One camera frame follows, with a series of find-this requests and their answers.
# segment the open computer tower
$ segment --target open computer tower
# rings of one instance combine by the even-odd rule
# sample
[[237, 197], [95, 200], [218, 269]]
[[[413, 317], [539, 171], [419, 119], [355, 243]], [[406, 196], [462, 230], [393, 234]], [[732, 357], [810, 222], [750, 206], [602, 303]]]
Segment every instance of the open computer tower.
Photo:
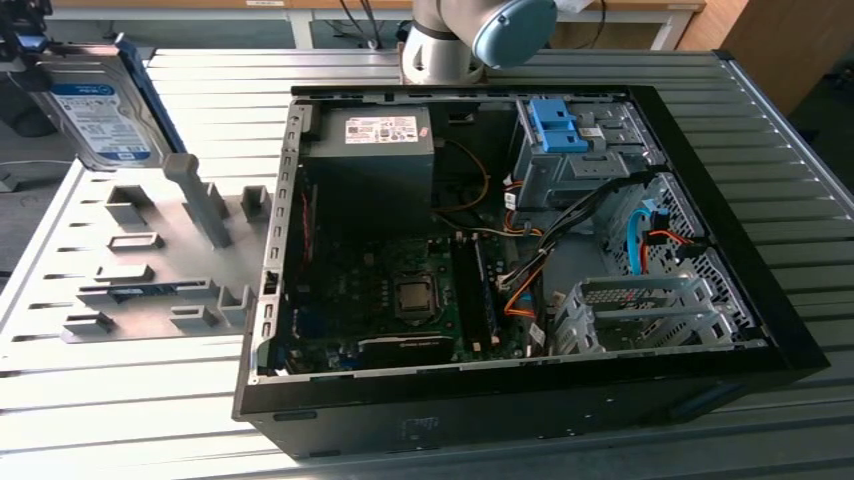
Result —
[[234, 416], [310, 458], [685, 422], [828, 366], [652, 87], [302, 88]]

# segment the white label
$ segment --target white label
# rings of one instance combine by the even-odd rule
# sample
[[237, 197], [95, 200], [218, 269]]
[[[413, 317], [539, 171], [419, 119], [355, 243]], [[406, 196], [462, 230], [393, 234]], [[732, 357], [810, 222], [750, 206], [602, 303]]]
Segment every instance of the white label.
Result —
[[543, 332], [543, 329], [539, 328], [535, 323], [531, 323], [529, 333], [531, 334], [531, 338], [534, 339], [534, 341], [542, 346], [546, 342], [546, 332]]
[[353, 117], [346, 130], [347, 144], [418, 142], [415, 117]]
[[507, 210], [517, 209], [517, 196], [510, 192], [505, 193], [505, 208]]
[[146, 160], [151, 148], [134, 122], [120, 113], [110, 85], [55, 85], [51, 94], [90, 148], [111, 160]]
[[582, 134], [582, 137], [601, 137], [601, 138], [605, 138], [605, 135], [602, 134], [602, 129], [600, 127], [580, 128], [578, 129], [578, 133]]

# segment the power supply label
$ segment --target power supply label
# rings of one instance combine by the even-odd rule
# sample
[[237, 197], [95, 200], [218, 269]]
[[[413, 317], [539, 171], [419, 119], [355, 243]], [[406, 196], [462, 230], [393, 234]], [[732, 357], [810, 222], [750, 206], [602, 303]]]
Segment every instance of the power supply label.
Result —
[[347, 144], [407, 142], [418, 142], [415, 117], [353, 117], [347, 120]]

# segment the floor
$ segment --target floor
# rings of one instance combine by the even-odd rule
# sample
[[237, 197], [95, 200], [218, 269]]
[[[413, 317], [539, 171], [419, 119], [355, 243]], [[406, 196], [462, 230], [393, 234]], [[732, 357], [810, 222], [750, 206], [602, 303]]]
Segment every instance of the floor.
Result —
[[[315, 22], [318, 48], [354, 48], [365, 44], [353, 27]], [[111, 31], [143, 47], [159, 48], [293, 48], [286, 23], [278, 21], [165, 21], [94, 22], [55, 21], [50, 31], [59, 41], [102, 42]], [[397, 23], [385, 22], [382, 39], [394, 45]], [[809, 132], [813, 146], [850, 189], [854, 189], [854, 88], [837, 89], [824, 81], [792, 115], [800, 131]], [[39, 139], [20, 138], [0, 123], [0, 166], [23, 160], [71, 160], [71, 148], [54, 134]], [[27, 247], [44, 211], [56, 193], [67, 166], [56, 163], [8, 165], [22, 183], [15, 193], [0, 194], [0, 288], [8, 271]]]

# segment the slotted metal table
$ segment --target slotted metal table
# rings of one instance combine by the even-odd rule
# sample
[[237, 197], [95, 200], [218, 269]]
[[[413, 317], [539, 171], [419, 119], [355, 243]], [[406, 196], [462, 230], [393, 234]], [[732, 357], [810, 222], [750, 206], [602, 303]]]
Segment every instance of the slotted metal table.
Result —
[[[293, 85], [398, 82], [395, 53], [357, 50], [166, 50], [150, 73], [225, 190], [277, 174]], [[92, 184], [153, 175], [76, 164], [0, 298], [4, 478], [854, 477], [854, 202], [738, 66], [712, 53], [550, 51], [493, 82], [660, 88], [833, 366], [669, 428], [298, 464], [230, 418], [239, 336], [59, 339], [48, 307], [76, 301], [76, 284], [44, 276], [86, 271], [58, 247], [83, 234]]]

